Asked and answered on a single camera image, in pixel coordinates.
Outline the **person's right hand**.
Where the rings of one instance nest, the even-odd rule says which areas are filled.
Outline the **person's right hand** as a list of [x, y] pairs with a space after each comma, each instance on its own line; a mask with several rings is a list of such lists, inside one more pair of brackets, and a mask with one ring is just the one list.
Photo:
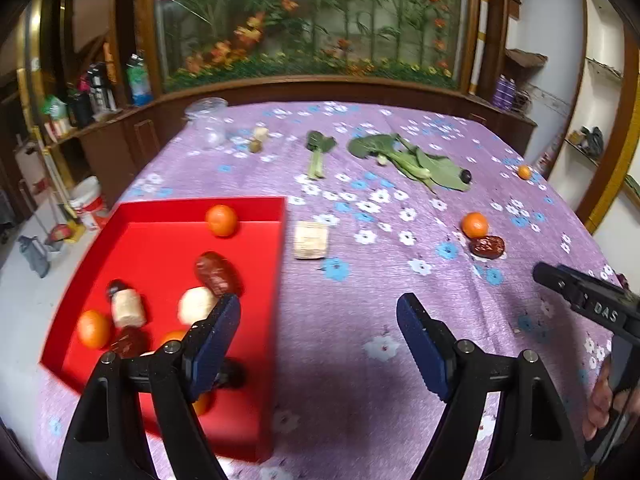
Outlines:
[[587, 413], [582, 421], [582, 435], [586, 441], [592, 440], [599, 430], [606, 427], [611, 410], [620, 412], [626, 408], [632, 419], [639, 418], [639, 389], [635, 388], [632, 393], [625, 390], [614, 396], [608, 381], [610, 368], [611, 359], [607, 356], [587, 401]]

